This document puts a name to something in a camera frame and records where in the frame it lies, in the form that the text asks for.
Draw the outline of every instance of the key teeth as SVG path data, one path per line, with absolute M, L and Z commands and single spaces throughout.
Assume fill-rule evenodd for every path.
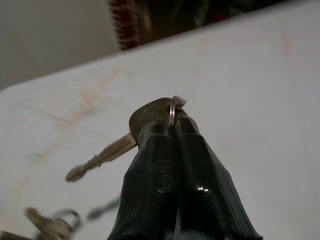
M 72 168 L 68 174 L 65 176 L 67 182 L 75 182 L 82 178 L 86 174 L 85 168 L 83 165 L 78 165 Z

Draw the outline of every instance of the white surface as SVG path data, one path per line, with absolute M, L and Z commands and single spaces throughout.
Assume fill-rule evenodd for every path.
M 106 0 L 1 0 L 0 89 L 119 51 Z
M 17 85 L 0 95 L 0 227 L 31 236 L 25 206 L 85 217 L 116 198 L 137 149 L 64 181 L 175 94 L 230 171 L 266 240 L 320 235 L 320 4 L 305 1 Z M 104 240 L 116 211 L 76 239 Z

